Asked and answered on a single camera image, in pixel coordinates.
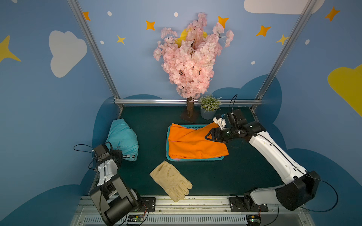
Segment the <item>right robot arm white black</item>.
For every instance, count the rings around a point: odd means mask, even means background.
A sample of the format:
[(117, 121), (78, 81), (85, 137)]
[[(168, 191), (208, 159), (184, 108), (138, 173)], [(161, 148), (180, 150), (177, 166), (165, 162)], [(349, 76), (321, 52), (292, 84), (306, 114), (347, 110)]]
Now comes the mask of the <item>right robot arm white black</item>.
[(206, 140), (219, 143), (227, 143), (236, 138), (243, 138), (253, 146), (273, 166), (283, 181), (280, 186), (257, 188), (245, 193), (245, 202), (249, 206), (278, 204), (294, 211), (315, 198), (320, 176), (315, 171), (307, 171), (294, 161), (273, 141), (259, 122), (247, 123), (242, 120), (224, 130), (213, 128), (205, 135)]

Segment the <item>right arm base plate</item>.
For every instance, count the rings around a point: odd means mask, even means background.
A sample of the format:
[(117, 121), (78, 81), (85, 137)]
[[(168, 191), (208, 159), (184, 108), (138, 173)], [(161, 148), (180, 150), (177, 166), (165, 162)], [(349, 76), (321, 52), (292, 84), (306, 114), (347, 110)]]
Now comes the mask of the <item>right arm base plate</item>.
[(251, 198), (231, 195), (229, 198), (229, 206), (232, 212), (268, 212), (267, 205), (257, 205)]

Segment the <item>teal garment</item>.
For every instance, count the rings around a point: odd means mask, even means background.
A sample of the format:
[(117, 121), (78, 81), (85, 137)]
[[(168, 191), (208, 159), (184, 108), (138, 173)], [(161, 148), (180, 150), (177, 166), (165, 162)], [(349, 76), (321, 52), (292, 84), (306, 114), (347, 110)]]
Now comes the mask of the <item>teal garment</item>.
[(123, 159), (134, 162), (138, 158), (139, 143), (137, 135), (124, 119), (114, 120), (111, 124), (106, 145), (113, 150), (122, 151)]

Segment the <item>orange garment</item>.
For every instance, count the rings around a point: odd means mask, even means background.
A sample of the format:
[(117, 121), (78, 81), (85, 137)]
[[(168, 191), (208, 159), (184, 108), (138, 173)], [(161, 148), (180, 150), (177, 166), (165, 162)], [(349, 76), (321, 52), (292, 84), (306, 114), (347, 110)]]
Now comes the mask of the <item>orange garment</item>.
[(211, 159), (229, 155), (224, 143), (205, 139), (205, 136), (214, 128), (219, 128), (214, 122), (197, 130), (173, 123), (168, 136), (170, 158)]

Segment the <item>teal plastic basket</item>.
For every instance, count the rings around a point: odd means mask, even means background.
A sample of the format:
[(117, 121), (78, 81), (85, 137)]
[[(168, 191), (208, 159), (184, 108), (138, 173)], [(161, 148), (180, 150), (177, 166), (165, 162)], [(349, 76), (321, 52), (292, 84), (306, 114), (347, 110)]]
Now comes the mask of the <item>teal plastic basket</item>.
[[(181, 125), (182, 127), (185, 127), (187, 129), (201, 129), (203, 127), (206, 126), (206, 124), (184, 124)], [(166, 138), (166, 157), (169, 161), (173, 161), (173, 162), (212, 162), (212, 161), (221, 161), (224, 159), (224, 156), (220, 156), (217, 158), (208, 158), (208, 159), (179, 159), (179, 158), (171, 158), (169, 155), (169, 135), (170, 135), (170, 129), (171, 126), (168, 127), (168, 131), (167, 131), (167, 138)]]

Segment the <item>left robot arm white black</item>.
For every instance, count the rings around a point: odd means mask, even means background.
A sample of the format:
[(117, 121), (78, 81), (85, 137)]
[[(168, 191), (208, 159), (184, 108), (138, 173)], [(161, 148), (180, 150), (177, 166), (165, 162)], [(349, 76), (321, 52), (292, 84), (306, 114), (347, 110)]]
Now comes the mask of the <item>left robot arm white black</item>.
[[(90, 197), (104, 223), (108, 226), (119, 221), (125, 223), (128, 213), (144, 210), (140, 219), (143, 224), (149, 213), (155, 210), (155, 198), (141, 198), (137, 191), (125, 185), (117, 173), (123, 158), (122, 152), (114, 150), (110, 142), (97, 146), (93, 152), (99, 181), (90, 191)], [(183, 200), (192, 189), (192, 183), (167, 161), (159, 164), (150, 176), (174, 202)]]

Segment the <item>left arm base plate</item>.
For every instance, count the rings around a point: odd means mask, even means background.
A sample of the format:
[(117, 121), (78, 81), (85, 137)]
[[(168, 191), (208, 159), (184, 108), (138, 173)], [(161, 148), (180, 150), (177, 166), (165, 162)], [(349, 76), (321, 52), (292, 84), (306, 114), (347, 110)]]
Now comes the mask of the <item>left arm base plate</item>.
[(141, 197), (138, 200), (139, 207), (136, 212), (155, 212), (156, 198), (155, 197)]

